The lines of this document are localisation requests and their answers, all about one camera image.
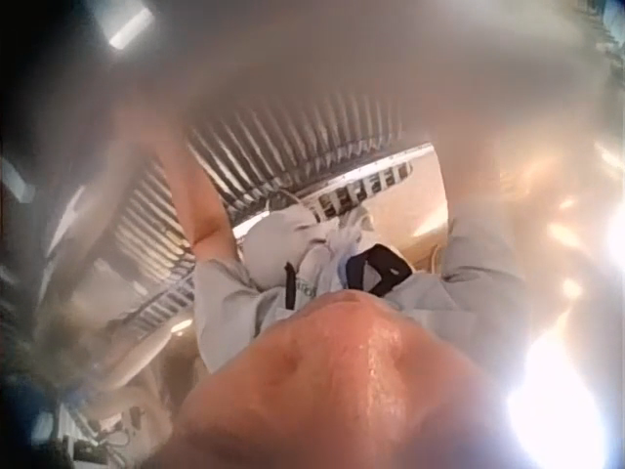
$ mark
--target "white cloth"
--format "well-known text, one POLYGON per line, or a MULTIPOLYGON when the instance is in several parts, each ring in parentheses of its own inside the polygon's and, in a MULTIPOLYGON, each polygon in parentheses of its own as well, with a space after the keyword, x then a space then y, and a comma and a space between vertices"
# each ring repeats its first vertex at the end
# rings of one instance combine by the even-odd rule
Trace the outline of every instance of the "white cloth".
MULTIPOLYGON (((254 227, 243 242, 245 265, 210 261, 196 266, 195 328, 200 355, 211 371, 312 298, 344 288, 341 263, 376 242, 363 209, 324 224, 301 210, 306 209, 275 212, 254 227), (284 308, 287 261, 297 271, 294 311, 284 308)), ((456 207, 450 213, 442 276, 416 272, 384 298, 507 380, 521 364, 528 309, 503 218, 498 200, 456 207)))

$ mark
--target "black strap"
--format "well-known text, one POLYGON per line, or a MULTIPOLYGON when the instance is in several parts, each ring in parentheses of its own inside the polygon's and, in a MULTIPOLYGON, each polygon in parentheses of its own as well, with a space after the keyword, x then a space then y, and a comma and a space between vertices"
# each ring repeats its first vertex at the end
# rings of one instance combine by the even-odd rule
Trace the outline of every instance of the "black strap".
POLYGON ((364 289, 364 268, 369 265, 380 276, 380 281, 371 288, 369 293, 382 297, 389 293, 412 274, 410 266, 383 244, 376 244, 348 260, 346 275, 348 288, 353 290, 364 289))
POLYGON ((287 310, 294 310, 295 294, 297 292, 296 272, 293 264, 291 264, 290 262, 286 263, 286 266, 284 266, 284 270, 286 271, 286 292, 284 294, 284 307, 287 310))

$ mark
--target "skin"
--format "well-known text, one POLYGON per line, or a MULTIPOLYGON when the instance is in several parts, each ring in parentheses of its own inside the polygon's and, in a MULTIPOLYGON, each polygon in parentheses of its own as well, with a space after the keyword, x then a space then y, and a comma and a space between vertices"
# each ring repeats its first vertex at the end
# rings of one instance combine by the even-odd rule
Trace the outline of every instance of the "skin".
MULTIPOLYGON (((196 258, 238 260, 217 191, 161 115, 122 109, 118 130, 160 159, 196 258)), ((492 192, 496 166, 479 131, 438 135, 450 208, 492 192)), ((496 385, 454 348, 347 290, 275 324, 200 383, 146 467, 526 467, 502 408, 496 385)))
POLYGON ((455 349, 347 290, 200 383, 155 457, 162 467, 517 467, 491 454, 497 439, 509 446, 500 403, 455 349))

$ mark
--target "person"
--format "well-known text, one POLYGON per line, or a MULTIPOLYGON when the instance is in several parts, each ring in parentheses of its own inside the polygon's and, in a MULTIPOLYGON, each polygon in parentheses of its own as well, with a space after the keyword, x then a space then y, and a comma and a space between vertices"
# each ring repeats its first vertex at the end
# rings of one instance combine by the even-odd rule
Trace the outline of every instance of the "person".
POLYGON ((361 212, 320 224, 298 204, 250 230, 241 257, 182 132, 154 120, 126 119, 124 132, 160 160, 195 255, 210 375, 145 467, 529 466, 504 402, 524 283, 486 133, 435 137, 449 208, 439 277, 367 241, 361 212))

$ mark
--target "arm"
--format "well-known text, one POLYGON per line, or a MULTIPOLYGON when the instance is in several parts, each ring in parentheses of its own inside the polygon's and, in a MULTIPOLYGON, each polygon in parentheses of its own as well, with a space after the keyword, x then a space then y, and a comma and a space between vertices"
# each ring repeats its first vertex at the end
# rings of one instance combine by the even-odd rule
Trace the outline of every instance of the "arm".
POLYGON ((496 159, 487 139, 476 135, 435 141, 449 208, 442 284, 475 317, 469 355, 507 380, 521 366, 529 308, 496 159))
POLYGON ((196 259, 238 260, 228 213, 185 141, 166 140, 154 150, 163 165, 178 220, 196 259))
POLYGON ((148 97, 127 96, 114 112, 118 137, 160 160, 185 237, 198 261, 238 260, 228 213, 209 176, 187 146, 178 122, 148 97))

